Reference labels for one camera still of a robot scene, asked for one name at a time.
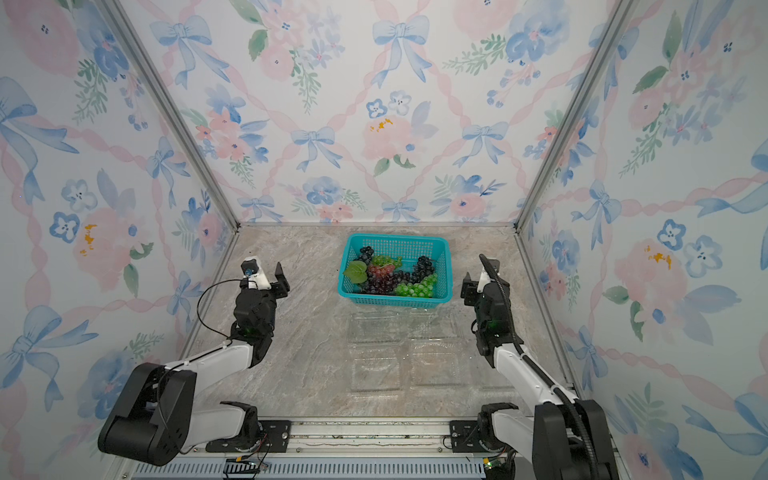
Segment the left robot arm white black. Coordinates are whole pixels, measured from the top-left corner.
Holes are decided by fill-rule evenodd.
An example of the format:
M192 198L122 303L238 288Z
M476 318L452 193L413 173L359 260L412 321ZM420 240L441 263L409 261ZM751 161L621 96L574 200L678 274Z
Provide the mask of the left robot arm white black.
M164 466L210 442L238 452L253 452L265 442L257 407L238 401L208 410L195 405L207 388L265 359L278 302L290 292L282 267L269 280L260 260L251 256L241 270L234 321L223 342L180 361L135 367L99 433L100 452Z

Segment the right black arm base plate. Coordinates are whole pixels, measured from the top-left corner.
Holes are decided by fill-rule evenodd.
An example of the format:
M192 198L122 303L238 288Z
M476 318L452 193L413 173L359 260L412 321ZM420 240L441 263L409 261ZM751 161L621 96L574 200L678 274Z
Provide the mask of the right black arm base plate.
M445 437L446 447L454 454L490 454L491 456L507 453L509 447L491 438L485 427L475 420L450 420L449 433Z

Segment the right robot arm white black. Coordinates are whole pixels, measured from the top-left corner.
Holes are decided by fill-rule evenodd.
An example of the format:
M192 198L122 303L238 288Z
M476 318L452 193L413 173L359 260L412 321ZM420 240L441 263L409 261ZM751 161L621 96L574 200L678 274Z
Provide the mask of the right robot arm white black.
M515 328L511 286L499 276L499 261L484 254L479 260L480 278L466 275L461 288L464 304L475 313L478 352L533 413L520 416L512 403L483 406L477 420L481 441L529 461L537 479L617 479L605 411L557 382L529 353Z

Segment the clear plastic clamshell container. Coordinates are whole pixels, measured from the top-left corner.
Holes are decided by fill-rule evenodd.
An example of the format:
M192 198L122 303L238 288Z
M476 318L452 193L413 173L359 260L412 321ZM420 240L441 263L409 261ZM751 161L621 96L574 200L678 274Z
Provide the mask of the clear plastic clamshell container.
M354 313L347 325L350 389L386 395L402 388L404 326L394 311Z

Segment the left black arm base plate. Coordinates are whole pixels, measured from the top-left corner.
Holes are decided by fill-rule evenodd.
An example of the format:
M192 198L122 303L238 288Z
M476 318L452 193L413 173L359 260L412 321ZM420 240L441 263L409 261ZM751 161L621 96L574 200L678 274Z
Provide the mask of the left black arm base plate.
M245 426L235 437L208 442L206 453L251 454L285 453L292 428L290 420L259 420L254 426Z

